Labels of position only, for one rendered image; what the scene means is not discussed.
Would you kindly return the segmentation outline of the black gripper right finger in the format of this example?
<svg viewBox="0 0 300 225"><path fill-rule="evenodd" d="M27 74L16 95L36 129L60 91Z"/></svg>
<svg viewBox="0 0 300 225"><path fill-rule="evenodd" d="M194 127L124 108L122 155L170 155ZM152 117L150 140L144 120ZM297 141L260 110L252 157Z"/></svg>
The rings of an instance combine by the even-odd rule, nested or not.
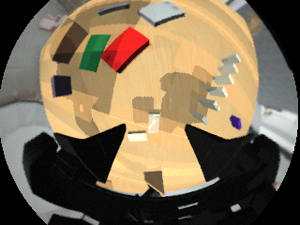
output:
<svg viewBox="0 0 300 225"><path fill-rule="evenodd" d="M185 134L194 150L195 157L198 158L206 183L218 179L218 173L224 170L226 164L229 165L229 161L232 161L236 153L239 153L239 149L252 142L252 136L255 136L252 132L241 138L237 136L237 138L226 140L189 124L185 127Z"/></svg>

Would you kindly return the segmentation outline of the red flat block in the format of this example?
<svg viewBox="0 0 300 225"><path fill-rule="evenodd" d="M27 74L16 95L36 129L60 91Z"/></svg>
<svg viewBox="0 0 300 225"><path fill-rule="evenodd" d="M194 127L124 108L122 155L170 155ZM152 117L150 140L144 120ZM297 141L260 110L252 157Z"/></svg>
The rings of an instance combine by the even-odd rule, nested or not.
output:
<svg viewBox="0 0 300 225"><path fill-rule="evenodd" d="M135 29L125 29L125 33L120 34L109 48L106 48L105 52L100 56L105 63L108 63L110 67L121 74L124 68L128 66L128 63L131 63L139 53L142 53L143 50L149 48L150 40L147 37L144 37L140 31Z"/></svg>

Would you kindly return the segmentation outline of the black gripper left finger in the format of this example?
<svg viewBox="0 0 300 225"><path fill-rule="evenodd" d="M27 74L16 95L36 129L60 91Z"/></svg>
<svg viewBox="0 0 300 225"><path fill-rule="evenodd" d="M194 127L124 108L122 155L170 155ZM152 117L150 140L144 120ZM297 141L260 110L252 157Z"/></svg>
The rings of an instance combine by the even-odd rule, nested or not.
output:
<svg viewBox="0 0 300 225"><path fill-rule="evenodd" d="M105 132L100 132L91 138L72 138L59 131L53 133L56 142L63 150L78 157L82 165L89 170L100 183L106 184L106 179L112 169L113 160L124 140L127 132L127 124L121 123L116 127L108 128Z"/></svg>

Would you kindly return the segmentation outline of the green flat block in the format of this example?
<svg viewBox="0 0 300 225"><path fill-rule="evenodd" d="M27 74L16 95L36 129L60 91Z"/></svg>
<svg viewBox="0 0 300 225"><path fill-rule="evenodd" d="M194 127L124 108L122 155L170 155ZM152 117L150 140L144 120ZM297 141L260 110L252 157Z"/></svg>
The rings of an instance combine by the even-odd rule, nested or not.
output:
<svg viewBox="0 0 300 225"><path fill-rule="evenodd" d="M100 63L101 55L104 53L106 44L108 44L109 35L90 35L89 42L83 50L82 61L80 67L82 70L98 71L98 63Z"/></svg>

